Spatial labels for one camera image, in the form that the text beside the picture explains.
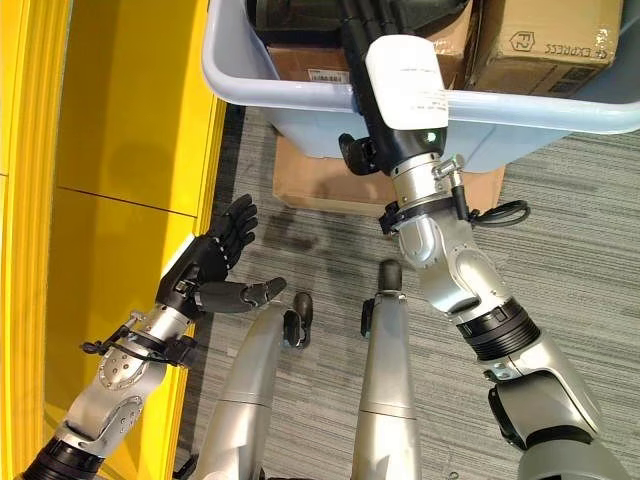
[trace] yellow panel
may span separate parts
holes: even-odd
[[[44,440],[49,224],[69,16],[69,0],[2,2],[2,165],[7,173],[0,294],[3,479],[30,463]]]
[[[207,0],[74,5],[58,185],[196,216],[213,96]]]
[[[61,420],[96,373],[99,358],[78,345],[106,338],[131,310],[153,306],[163,265],[194,225],[185,215],[60,188],[55,202],[45,372],[50,424]],[[175,448],[169,412],[177,401],[178,373],[169,367],[126,442],[107,459],[104,475],[167,478],[173,457],[168,462],[165,457]]]

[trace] plastic bin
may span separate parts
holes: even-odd
[[[306,155],[340,157],[338,136],[366,136],[349,85],[278,80],[245,14],[245,0],[212,2],[202,63],[222,99],[263,107],[263,113]],[[447,152],[461,153],[469,171],[516,160],[571,132],[613,134],[640,128],[640,0],[625,3],[614,65],[579,99],[450,91]]]

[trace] silver metal casing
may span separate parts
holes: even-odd
[[[193,479],[259,478],[287,310],[271,302],[247,333],[207,427]]]
[[[380,292],[360,397],[352,480],[420,479],[413,398],[406,299],[399,292]]]

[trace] brown cardboard box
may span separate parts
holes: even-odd
[[[487,173],[464,173],[470,208],[484,212],[498,204],[504,167]],[[273,194],[293,208],[380,217],[395,200],[391,180],[382,173],[356,176],[341,158],[303,155],[278,136]]]
[[[470,1],[453,23],[427,37],[435,44],[447,88],[464,85],[465,46],[473,33],[469,28],[472,8]],[[341,49],[270,45],[268,50],[282,80],[349,83],[349,68]]]
[[[467,88],[570,97],[613,61],[622,0],[485,0]]]

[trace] wire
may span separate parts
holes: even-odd
[[[511,220],[500,221],[503,218],[512,217],[518,212],[522,212],[519,217],[512,218]],[[530,213],[531,208],[527,202],[524,200],[515,200],[513,202],[498,205],[495,208],[487,210],[483,214],[480,214],[480,210],[473,210],[469,214],[469,223],[471,223],[472,226],[487,228],[510,227],[511,225],[524,222]]]

